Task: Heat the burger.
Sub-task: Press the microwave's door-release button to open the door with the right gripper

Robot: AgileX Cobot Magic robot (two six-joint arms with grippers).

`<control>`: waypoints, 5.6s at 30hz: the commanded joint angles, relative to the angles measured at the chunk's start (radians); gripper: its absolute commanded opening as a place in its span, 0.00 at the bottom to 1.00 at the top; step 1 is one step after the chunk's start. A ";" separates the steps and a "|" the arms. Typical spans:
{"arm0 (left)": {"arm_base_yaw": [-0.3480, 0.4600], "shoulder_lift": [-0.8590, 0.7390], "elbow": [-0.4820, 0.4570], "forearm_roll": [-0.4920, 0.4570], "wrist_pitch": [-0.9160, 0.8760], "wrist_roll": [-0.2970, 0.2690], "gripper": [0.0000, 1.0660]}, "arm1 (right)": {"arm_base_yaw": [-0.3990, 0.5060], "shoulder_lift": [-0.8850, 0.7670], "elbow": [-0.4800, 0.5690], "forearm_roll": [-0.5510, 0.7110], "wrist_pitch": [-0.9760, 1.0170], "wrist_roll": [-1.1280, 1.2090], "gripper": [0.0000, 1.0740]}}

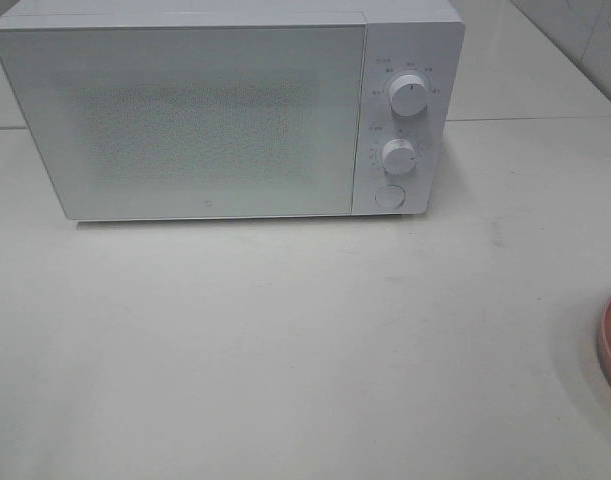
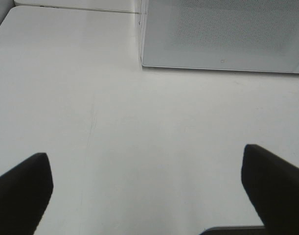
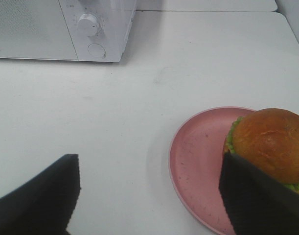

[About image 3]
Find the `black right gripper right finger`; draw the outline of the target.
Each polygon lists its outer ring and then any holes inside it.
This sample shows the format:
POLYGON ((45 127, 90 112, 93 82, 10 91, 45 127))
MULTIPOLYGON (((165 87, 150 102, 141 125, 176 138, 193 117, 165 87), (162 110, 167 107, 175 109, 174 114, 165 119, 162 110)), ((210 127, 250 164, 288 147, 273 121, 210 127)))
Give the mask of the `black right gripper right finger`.
POLYGON ((224 154, 219 191, 237 235, 299 235, 299 194, 243 157, 224 154))

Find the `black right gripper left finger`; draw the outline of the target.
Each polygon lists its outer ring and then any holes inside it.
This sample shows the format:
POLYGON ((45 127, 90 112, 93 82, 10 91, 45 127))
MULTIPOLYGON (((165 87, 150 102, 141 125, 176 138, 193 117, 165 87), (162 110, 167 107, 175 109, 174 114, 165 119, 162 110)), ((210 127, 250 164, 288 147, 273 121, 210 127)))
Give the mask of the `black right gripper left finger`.
POLYGON ((0 235, 67 235, 80 194, 77 154, 65 154, 0 198, 0 235))

